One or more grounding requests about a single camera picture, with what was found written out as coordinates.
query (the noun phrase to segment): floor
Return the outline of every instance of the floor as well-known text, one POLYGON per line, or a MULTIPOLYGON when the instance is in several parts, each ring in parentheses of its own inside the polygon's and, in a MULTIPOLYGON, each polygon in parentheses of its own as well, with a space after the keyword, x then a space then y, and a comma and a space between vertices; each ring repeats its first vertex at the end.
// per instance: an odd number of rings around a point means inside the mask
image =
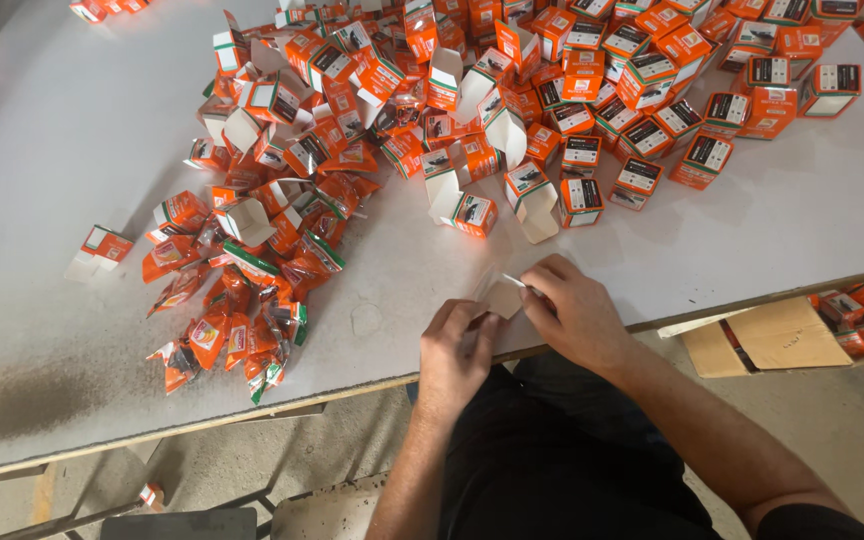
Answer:
MULTIPOLYGON (((677 338, 638 336, 695 377, 677 338)), ((762 424, 811 465, 864 521, 864 366, 759 374, 702 384, 762 424)), ((409 416, 402 387, 332 401, 323 414, 215 427, 163 440, 148 464, 126 448, 60 461, 42 476, 0 482, 0 534, 68 514, 134 500, 162 484, 170 511, 202 510, 274 486, 287 497, 388 470, 409 416)), ((746 539, 738 519, 702 482, 686 481, 726 539, 746 539)), ((265 514, 259 512, 263 521, 265 514)), ((98 525, 80 529, 98 537, 98 525)))

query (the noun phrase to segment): white table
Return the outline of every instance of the white table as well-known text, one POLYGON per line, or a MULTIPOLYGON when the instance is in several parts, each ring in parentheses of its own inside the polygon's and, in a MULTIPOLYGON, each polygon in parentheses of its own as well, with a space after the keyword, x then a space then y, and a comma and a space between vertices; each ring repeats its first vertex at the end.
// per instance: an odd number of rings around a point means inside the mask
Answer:
MULTIPOLYGON (((194 113, 215 71, 210 37, 222 8, 247 28, 269 6, 163 1, 92 27, 38 0, 0 34, 0 471, 400 384, 432 313, 495 262, 518 272, 567 252, 628 325, 864 273, 864 95, 838 120, 738 141, 704 192, 664 179, 642 213, 610 204, 599 225, 537 246, 498 179, 472 188, 500 208, 479 241, 433 226, 422 181, 379 157, 388 184, 345 233, 345 270, 311 295, 310 337, 282 385, 256 408, 241 371, 202 372, 166 398, 162 364, 144 358, 201 313, 201 293, 146 320, 166 279, 142 282, 144 239, 89 284, 63 272, 93 223, 139 236, 167 196, 206 194, 213 177, 182 159, 205 136, 194 113)), ((864 70, 864 44, 848 31, 823 60, 864 70)), ((728 80, 706 73, 690 103, 728 80)), ((618 164, 600 170, 608 191, 618 164)), ((539 344, 519 315, 499 349, 539 344)))

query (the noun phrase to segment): dirty stain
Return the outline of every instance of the dirty stain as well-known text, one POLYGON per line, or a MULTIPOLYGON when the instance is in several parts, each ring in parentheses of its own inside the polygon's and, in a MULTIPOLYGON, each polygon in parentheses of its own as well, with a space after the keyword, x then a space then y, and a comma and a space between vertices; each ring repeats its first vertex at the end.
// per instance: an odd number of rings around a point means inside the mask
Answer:
POLYGON ((0 441, 52 432, 105 404, 97 374, 75 372, 75 358, 34 370, 0 370, 0 441))

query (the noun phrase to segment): orange plastic packet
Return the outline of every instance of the orange plastic packet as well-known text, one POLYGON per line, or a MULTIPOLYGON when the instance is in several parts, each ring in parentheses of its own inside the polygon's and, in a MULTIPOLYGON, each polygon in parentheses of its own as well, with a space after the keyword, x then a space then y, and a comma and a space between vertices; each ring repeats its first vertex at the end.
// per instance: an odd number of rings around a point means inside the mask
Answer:
POLYGON ((189 331, 189 346, 202 369, 212 369, 232 325, 229 297, 221 295, 189 331))
POLYGON ((155 300, 145 318, 148 319, 153 313, 184 304, 186 300, 191 298, 202 287, 210 270, 211 267, 209 264, 201 262, 194 267, 176 271, 177 276, 158 295, 158 299, 155 300))
POLYGON ((248 393, 252 402, 258 405, 262 394, 272 387, 277 387, 285 377, 283 371, 285 361, 270 350, 258 352, 246 358, 244 365, 248 393))
POLYGON ((298 242, 295 258, 282 264, 281 271, 292 286, 294 299, 305 302, 310 290, 323 285, 345 265, 325 240, 306 230, 298 242))
POLYGON ((339 219, 349 219, 359 206, 359 196, 355 193, 350 176, 331 173, 316 178, 316 195, 339 219))
POLYGON ((142 259, 142 281, 150 284, 173 270, 201 259, 202 256, 192 247, 194 240, 192 235, 173 234, 168 240, 153 246, 142 259))

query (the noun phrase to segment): cardboard flap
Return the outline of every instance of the cardboard flap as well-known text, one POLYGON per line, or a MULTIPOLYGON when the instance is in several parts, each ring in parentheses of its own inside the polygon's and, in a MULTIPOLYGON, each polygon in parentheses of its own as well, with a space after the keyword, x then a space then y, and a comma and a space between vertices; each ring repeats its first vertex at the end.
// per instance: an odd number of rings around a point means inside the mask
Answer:
POLYGON ((766 303, 726 321, 759 369, 853 363, 805 297, 766 303))
POLYGON ((718 322, 690 329, 681 335, 681 341, 688 349, 699 377, 749 375, 718 322))

